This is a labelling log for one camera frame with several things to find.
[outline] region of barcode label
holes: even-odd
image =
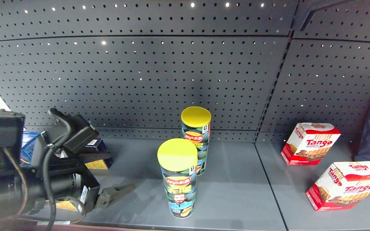
[[[88,194],[88,188],[84,186],[84,188],[82,189],[81,198],[79,199],[83,204],[85,203],[87,194]],[[78,210],[79,212],[82,212],[82,207],[80,205],[78,205]]]
[[[95,143],[97,143],[97,140],[92,140],[91,142],[89,142],[87,145],[94,145]]]
[[[205,126],[202,128],[202,134],[205,134],[205,133],[207,133],[207,132],[208,132],[208,127],[209,127],[209,125],[207,124],[207,125],[205,125]]]
[[[317,209],[318,209],[318,207],[316,206],[315,202],[313,202],[312,197],[311,197],[308,193],[306,193],[306,196],[308,197],[308,199],[309,199],[309,201],[310,201],[310,203],[311,203],[312,207],[314,207],[314,209],[315,209],[315,210],[317,210]]]

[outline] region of snack package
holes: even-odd
[[[175,218],[191,216],[197,196],[198,151],[185,139],[170,139],[158,149],[169,210]]]
[[[351,209],[370,194],[370,161],[334,162],[306,192],[315,211]]]
[[[329,123],[298,123],[281,155],[289,165],[316,165],[339,136],[340,131]]]
[[[197,175],[204,173],[210,136],[210,112],[202,107],[188,107],[181,113],[182,138],[198,149]]]

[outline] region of lay's logo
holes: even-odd
[[[191,182],[191,177],[189,176],[170,176],[166,178],[166,183],[175,186],[186,186]]]
[[[185,139],[191,141],[192,143],[199,143],[204,138],[204,135],[194,132],[186,132]]]

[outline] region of black cable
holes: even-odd
[[[56,219],[56,204],[55,204],[54,194],[52,191],[52,187],[51,187],[51,183],[49,179],[49,171],[48,171],[50,157],[59,147],[61,147],[70,138],[70,136],[74,132],[71,125],[68,123],[68,121],[65,118],[63,118],[63,115],[60,114],[58,110],[56,110],[55,108],[51,108],[49,110],[49,114],[55,117],[57,120],[59,120],[61,123],[63,123],[66,126],[66,133],[60,138],[58,142],[56,142],[55,144],[49,145],[50,149],[47,152],[47,155],[45,155],[44,162],[42,164],[42,179],[44,181],[44,187],[45,187],[45,191],[47,192],[47,198],[48,198],[49,205],[50,205],[50,217],[49,217],[49,222],[46,228],[47,231],[50,231],[52,229],[55,219]]]

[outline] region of blue box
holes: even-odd
[[[22,134],[20,166],[31,166],[32,152],[34,151],[35,141],[39,134],[36,132],[24,132]]]

